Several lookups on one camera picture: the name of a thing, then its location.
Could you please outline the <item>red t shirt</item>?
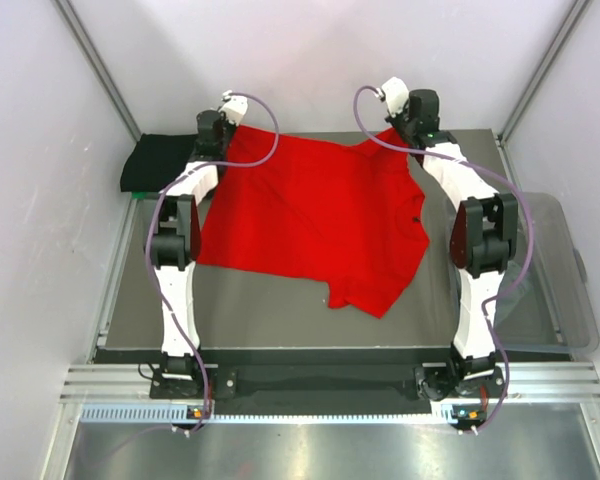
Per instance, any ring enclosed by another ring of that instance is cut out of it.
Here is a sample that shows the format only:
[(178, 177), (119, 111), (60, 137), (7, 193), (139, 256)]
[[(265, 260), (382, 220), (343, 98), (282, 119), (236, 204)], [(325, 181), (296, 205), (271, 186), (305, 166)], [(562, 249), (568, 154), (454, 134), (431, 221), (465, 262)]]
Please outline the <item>red t shirt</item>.
[(406, 157), (241, 126), (201, 232), (202, 265), (324, 282), (332, 309), (383, 317), (429, 237)]

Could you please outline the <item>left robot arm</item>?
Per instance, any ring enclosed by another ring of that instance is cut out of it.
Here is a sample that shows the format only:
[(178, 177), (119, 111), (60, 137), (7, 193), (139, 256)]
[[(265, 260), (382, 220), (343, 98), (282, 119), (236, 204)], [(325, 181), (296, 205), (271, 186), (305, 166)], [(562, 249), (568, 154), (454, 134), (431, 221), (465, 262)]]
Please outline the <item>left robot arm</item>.
[(144, 255), (163, 316), (161, 359), (152, 390), (157, 398), (209, 397), (194, 318), (193, 277), (201, 250), (198, 204), (218, 185), (218, 169), (235, 125), (219, 109), (202, 111), (196, 123), (184, 165), (146, 197)]

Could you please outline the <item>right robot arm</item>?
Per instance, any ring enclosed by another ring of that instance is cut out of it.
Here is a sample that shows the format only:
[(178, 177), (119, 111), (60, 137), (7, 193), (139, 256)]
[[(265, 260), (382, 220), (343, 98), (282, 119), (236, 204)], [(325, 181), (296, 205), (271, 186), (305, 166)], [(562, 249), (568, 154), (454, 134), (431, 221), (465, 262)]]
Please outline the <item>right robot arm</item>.
[(459, 274), (459, 323), (442, 370), (422, 370), (421, 392), (442, 400), (472, 394), (496, 374), (495, 307), (509, 261), (517, 250), (518, 201), (500, 193), (469, 165), (455, 137), (440, 129), (439, 96), (410, 90), (397, 78), (380, 88), (388, 123), (454, 208), (450, 259)]

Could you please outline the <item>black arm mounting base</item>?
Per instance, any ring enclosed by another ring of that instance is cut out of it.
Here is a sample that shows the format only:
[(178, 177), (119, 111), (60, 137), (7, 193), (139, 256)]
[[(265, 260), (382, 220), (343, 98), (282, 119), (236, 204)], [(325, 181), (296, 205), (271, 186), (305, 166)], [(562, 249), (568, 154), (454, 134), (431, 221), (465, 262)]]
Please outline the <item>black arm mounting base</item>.
[[(432, 400), (421, 392), (422, 370), (442, 370), (449, 348), (209, 349), (202, 360), (209, 376), (214, 413), (225, 414), (411, 414), (427, 413), (432, 402), (467, 399), (479, 417), (498, 399), (505, 379), (495, 376), (472, 390)], [(150, 396), (157, 398), (151, 358)]]

